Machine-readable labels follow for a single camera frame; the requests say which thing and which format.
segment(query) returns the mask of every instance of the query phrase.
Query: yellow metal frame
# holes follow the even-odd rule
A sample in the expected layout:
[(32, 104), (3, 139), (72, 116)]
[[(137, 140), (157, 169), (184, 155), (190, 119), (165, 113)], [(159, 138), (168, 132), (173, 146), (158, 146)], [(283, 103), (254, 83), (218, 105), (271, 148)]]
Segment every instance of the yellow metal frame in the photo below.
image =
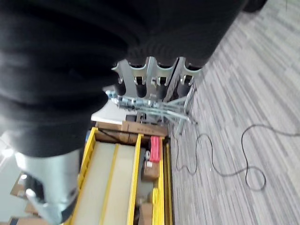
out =
[(111, 171), (109, 173), (109, 178), (108, 178), (108, 182), (107, 182), (107, 186), (106, 186), (106, 190), (105, 190), (105, 198), (104, 198), (104, 202), (103, 202), (103, 207), (102, 207), (102, 212), (101, 212), (99, 225), (102, 225), (104, 223), (105, 213), (106, 213), (106, 208), (107, 208), (107, 203), (108, 203), (108, 197), (109, 197), (109, 193), (110, 193), (110, 190), (111, 190), (113, 172), (114, 172), (114, 168), (115, 168), (115, 165), (116, 165), (116, 159), (117, 159), (118, 151), (119, 151), (119, 144), (116, 144), (116, 148), (114, 150), (113, 158), (112, 158)]
[(134, 160), (134, 164), (133, 164), (133, 172), (132, 172), (132, 179), (131, 179), (127, 225), (132, 225), (133, 219), (134, 219), (136, 186), (137, 186), (137, 176), (138, 176), (138, 170), (139, 170), (142, 137), (143, 137), (143, 135), (139, 134), (137, 137), (137, 140), (136, 140), (136, 144), (135, 144), (135, 160)]
[(171, 155), (169, 144), (166, 144), (164, 152), (165, 179), (165, 224), (173, 225), (172, 188), (171, 188)]
[[(78, 187), (79, 187), (79, 194), (78, 194), (78, 199), (77, 199), (77, 203), (73, 212), (73, 215), (77, 214), (78, 211), (78, 207), (81, 201), (81, 197), (82, 197), (82, 188), (84, 187), (85, 184), (85, 177), (88, 176), (89, 174), (89, 170), (90, 170), (90, 161), (92, 159), (93, 153), (94, 153), (94, 146), (96, 143), (96, 139), (95, 139), (95, 133), (98, 132), (98, 128), (93, 127), (90, 131), (90, 135), (88, 138), (88, 141), (85, 144), (84, 147), (84, 153), (83, 153), (83, 158), (82, 158), (82, 164), (81, 164), (81, 170), (80, 170), (80, 174), (78, 176)], [(72, 217), (65, 223), (63, 223), (63, 225), (71, 225), (72, 224), (72, 220), (73, 220), (73, 215)]]
[(158, 187), (153, 189), (152, 225), (165, 225), (164, 155), (163, 138), (160, 138), (160, 161)]
[[(82, 159), (82, 166), (81, 171), (78, 177), (78, 187), (79, 187), (79, 195), (77, 204), (75, 206), (73, 215), (74, 217), (77, 214), (80, 201), (81, 201), (81, 190), (84, 188), (85, 185), (85, 177), (89, 174), (90, 169), (90, 162), (93, 158), (94, 152), (94, 145), (96, 143), (95, 134), (98, 133), (98, 128), (93, 127), (88, 141), (84, 148), (84, 154)], [(131, 179), (131, 188), (130, 188), (130, 197), (129, 197), (129, 204), (128, 204), (128, 214), (127, 214), (127, 225), (133, 225), (134, 220), (134, 209), (135, 209), (135, 198), (136, 198), (136, 189), (137, 189), (137, 177), (138, 177), (138, 168), (139, 168), (139, 159), (140, 159), (140, 150), (141, 150), (141, 140), (143, 135), (139, 134), (136, 145), (135, 145), (135, 158), (134, 158), (134, 165), (133, 165), (133, 172), (132, 172), (132, 179)], [(105, 219), (105, 211), (106, 205), (109, 196), (109, 190), (111, 185), (111, 179), (113, 176), (116, 156), (118, 153), (118, 144), (116, 145), (111, 171), (109, 176), (109, 181), (106, 186), (105, 191), (105, 200), (103, 209), (101, 212), (101, 217), (99, 221), (99, 225), (102, 225)], [(160, 162), (159, 162), (159, 178), (158, 178), (158, 186), (153, 189), (152, 194), (152, 203), (153, 203), (153, 213), (152, 213), (152, 225), (173, 225), (173, 215), (172, 215), (172, 190), (171, 190), (171, 165), (170, 165), (170, 150), (167, 144), (166, 152), (163, 152), (163, 138), (160, 138)], [(72, 225), (73, 216), (63, 225)]]

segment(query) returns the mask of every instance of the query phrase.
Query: beige panel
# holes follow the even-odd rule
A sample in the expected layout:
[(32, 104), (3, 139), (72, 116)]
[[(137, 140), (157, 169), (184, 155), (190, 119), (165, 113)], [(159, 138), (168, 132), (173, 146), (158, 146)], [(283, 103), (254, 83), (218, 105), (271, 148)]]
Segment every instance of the beige panel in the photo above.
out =
[(77, 215), (73, 219), (74, 225), (99, 224), (114, 150), (115, 144), (95, 143), (91, 168), (85, 178)]
[(134, 156), (134, 147), (119, 146), (104, 225), (125, 225), (127, 223)]

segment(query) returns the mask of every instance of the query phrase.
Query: red object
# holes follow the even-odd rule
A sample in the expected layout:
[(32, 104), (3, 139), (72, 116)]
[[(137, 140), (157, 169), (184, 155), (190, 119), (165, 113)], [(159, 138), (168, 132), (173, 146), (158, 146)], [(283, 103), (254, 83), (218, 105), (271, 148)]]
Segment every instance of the red object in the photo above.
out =
[(160, 138), (157, 136), (151, 137), (150, 161), (153, 163), (160, 161)]

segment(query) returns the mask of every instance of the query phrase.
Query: floor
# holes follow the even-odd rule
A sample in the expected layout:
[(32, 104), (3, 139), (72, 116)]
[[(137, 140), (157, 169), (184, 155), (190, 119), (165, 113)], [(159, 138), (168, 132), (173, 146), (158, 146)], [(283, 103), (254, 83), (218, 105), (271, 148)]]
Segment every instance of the floor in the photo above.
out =
[[(172, 141), (173, 198), (176, 225), (297, 225), (300, 224), (300, 138), (254, 128), (245, 135), (250, 165), (263, 170), (266, 188), (251, 191), (245, 173), (223, 178), (212, 168), (209, 142), (198, 144), (198, 133), (210, 135), (215, 166), (223, 173), (245, 167), (242, 132), (251, 124), (272, 125), (300, 133), (300, 1), (269, 0), (256, 15), (240, 14), (196, 79), (191, 113), (198, 126), (186, 124), (177, 145)], [(263, 183), (249, 171), (249, 184)]]

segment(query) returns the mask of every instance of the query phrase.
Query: black cylinder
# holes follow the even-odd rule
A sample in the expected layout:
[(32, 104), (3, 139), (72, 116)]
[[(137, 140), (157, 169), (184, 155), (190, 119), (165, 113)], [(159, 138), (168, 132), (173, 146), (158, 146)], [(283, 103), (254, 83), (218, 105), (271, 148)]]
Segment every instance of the black cylinder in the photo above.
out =
[(138, 97), (143, 98), (147, 94), (147, 85), (146, 84), (136, 84), (136, 93)]
[(122, 83), (119, 83), (119, 82), (116, 83), (114, 85), (114, 90), (116, 91), (117, 95), (121, 95), (121, 96), (125, 95), (125, 93), (126, 93), (126, 86), (125, 86), (124, 80), (122, 81)]
[(158, 99), (164, 99), (167, 95), (168, 87), (164, 84), (156, 86), (156, 96)]
[(191, 86), (188, 83), (182, 84), (181, 82), (179, 82), (178, 88), (177, 88), (178, 96), (181, 98), (181, 97), (188, 95), (190, 88), (191, 88)]

